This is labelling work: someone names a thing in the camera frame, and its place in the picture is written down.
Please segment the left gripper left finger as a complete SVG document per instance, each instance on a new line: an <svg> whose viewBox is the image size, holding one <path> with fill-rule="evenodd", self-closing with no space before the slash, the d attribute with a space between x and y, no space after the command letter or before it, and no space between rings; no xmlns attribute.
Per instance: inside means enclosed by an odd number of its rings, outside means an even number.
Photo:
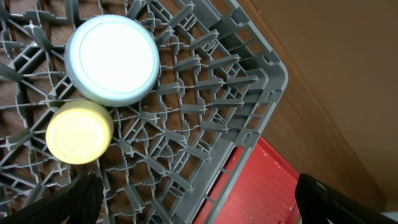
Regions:
<svg viewBox="0 0 398 224"><path fill-rule="evenodd" d="M103 181L96 174L85 174L49 197L28 205L1 219L2 224L95 224L103 203Z"/></svg>

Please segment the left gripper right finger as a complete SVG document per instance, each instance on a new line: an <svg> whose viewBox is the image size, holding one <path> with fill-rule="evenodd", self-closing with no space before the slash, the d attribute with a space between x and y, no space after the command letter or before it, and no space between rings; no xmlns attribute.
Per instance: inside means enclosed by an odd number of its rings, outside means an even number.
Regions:
<svg viewBox="0 0 398 224"><path fill-rule="evenodd" d="M311 175L301 173L295 199L303 224L397 224L397 214L375 212Z"/></svg>

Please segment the yellow plastic cup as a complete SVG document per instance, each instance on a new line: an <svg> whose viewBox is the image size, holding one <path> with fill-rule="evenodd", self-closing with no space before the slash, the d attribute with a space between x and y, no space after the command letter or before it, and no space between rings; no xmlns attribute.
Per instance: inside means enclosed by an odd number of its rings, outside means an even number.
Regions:
<svg viewBox="0 0 398 224"><path fill-rule="evenodd" d="M45 140L58 160L80 165L102 156L113 133L113 118L106 108L89 100L74 100L52 116Z"/></svg>

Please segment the light blue small bowl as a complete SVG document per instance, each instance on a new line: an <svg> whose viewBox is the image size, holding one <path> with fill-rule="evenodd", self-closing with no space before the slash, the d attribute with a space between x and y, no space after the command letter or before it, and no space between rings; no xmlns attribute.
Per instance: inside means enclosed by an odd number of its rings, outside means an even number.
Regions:
<svg viewBox="0 0 398 224"><path fill-rule="evenodd" d="M160 72L154 36L140 23L113 14L82 23L66 44L64 61L76 89L105 106L143 99Z"/></svg>

